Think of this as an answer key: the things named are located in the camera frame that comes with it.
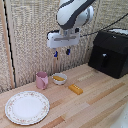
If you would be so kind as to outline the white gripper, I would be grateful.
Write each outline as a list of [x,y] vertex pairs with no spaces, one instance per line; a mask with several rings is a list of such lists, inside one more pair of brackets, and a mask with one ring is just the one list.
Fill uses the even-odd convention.
[[[47,46],[54,48],[54,57],[58,57],[58,47],[77,45],[79,43],[80,34],[73,33],[69,35],[61,35],[59,30],[51,31],[47,34]],[[70,55],[71,47],[66,49],[66,55]]]

